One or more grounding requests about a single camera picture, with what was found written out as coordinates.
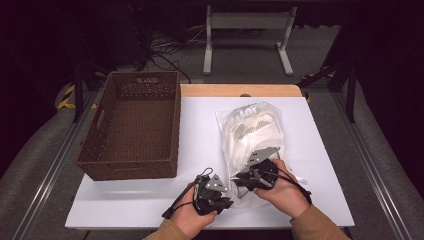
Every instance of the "white metal frame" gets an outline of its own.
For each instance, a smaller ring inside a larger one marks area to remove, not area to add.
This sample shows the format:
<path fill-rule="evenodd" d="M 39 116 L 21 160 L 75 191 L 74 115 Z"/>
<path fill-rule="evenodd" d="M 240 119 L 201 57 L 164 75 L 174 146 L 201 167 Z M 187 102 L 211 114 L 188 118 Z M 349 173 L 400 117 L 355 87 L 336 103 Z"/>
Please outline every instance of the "white metal frame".
<path fill-rule="evenodd" d="M 208 6 L 206 13 L 206 51 L 203 74 L 210 75 L 212 72 L 212 29 L 249 28 L 282 29 L 285 31 L 283 41 L 277 42 L 276 46 L 286 74 L 288 76 L 293 75 L 293 69 L 286 53 L 286 47 L 294 18 L 296 17 L 296 10 L 297 8 L 293 7 L 290 12 L 279 13 L 224 13 L 212 12 L 211 6 Z"/>

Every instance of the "brown sleeve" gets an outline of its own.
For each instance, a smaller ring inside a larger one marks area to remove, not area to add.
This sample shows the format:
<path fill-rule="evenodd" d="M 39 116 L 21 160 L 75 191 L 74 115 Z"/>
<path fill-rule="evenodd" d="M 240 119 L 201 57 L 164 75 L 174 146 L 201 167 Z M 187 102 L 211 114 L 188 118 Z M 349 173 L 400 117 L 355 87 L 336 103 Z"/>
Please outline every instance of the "brown sleeve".
<path fill-rule="evenodd" d="M 145 240 L 190 240 L 173 222 L 164 219 L 159 229 L 150 234 Z"/>
<path fill-rule="evenodd" d="M 314 205 L 298 218 L 290 221 L 301 240 L 349 239 L 337 225 Z"/>

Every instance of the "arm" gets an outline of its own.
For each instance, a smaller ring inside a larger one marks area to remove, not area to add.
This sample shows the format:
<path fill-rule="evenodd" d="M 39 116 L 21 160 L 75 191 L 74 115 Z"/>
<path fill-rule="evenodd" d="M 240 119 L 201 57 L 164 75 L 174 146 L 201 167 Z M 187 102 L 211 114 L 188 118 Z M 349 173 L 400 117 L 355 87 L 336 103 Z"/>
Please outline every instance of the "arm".
<path fill-rule="evenodd" d="M 292 179 L 296 179 L 287 171 L 283 161 L 273 159 L 272 162 L 284 171 L 279 171 L 279 174 L 283 176 L 289 174 Z M 278 179 L 273 189 L 255 188 L 254 192 L 258 197 L 269 201 L 278 210 L 293 218 L 290 222 L 301 240 L 349 239 L 324 213 L 315 206 L 309 205 L 299 189 L 289 182 Z"/>
<path fill-rule="evenodd" d="M 212 223 L 217 215 L 211 212 L 200 216 L 193 207 L 194 187 L 181 199 L 170 220 L 164 219 L 159 229 L 147 236 L 146 240 L 189 240 Z"/>

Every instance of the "clear plastic bag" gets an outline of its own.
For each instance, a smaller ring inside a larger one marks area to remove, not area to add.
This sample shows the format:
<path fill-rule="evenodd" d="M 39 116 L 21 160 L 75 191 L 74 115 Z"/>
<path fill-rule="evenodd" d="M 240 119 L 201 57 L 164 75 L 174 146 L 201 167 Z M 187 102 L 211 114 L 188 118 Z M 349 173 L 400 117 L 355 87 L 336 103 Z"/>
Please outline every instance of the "clear plastic bag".
<path fill-rule="evenodd" d="M 284 133 L 280 114 L 278 108 L 266 102 L 216 112 L 230 178 L 245 168 L 250 154 L 255 150 L 280 147 L 278 155 L 283 156 Z M 232 181 L 229 181 L 227 186 L 228 194 L 234 201 L 234 208 L 252 208 L 267 203 L 253 192 L 248 192 L 239 199 L 238 187 Z"/>

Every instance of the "black device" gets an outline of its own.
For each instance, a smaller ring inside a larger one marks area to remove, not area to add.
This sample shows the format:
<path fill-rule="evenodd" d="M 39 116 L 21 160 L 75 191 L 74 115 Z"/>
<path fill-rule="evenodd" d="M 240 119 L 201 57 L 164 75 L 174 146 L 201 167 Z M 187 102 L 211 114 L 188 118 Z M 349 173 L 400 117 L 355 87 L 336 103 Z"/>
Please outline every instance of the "black device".
<path fill-rule="evenodd" d="M 278 153 L 278 150 L 280 150 L 280 147 L 268 147 L 252 152 L 247 160 L 246 167 L 230 179 L 238 187 L 237 197 L 241 199 L 248 192 L 246 190 L 240 191 L 240 188 L 247 188 L 249 191 L 253 191 L 254 188 L 273 189 L 278 178 L 280 178 L 295 185 L 305 196 L 308 203 L 312 204 L 311 192 L 306 191 L 290 175 L 278 169 L 269 159 L 272 155 Z M 280 175 L 278 171 L 283 172 L 286 176 Z"/>
<path fill-rule="evenodd" d="M 254 188 L 270 190 L 275 186 L 278 177 L 268 172 L 278 174 L 277 166 L 267 158 L 249 167 L 247 172 L 237 173 L 232 180 L 237 186 L 245 186 L 249 191 L 253 191 Z"/>
<path fill-rule="evenodd" d="M 177 199 L 175 199 L 171 207 L 162 214 L 162 217 L 170 219 L 175 210 L 186 204 L 193 204 L 196 212 L 202 216 L 213 211 L 217 211 L 217 213 L 220 214 L 224 209 L 231 207 L 233 201 L 231 201 L 229 197 L 222 197 L 222 192 L 226 192 L 227 188 L 224 186 L 221 179 L 219 179 L 217 174 L 210 178 L 210 173 L 204 174 L 206 170 L 202 174 L 197 175 L 196 179 L 184 189 Z M 193 201 L 181 203 L 176 206 L 181 198 L 193 186 L 195 187 Z"/>

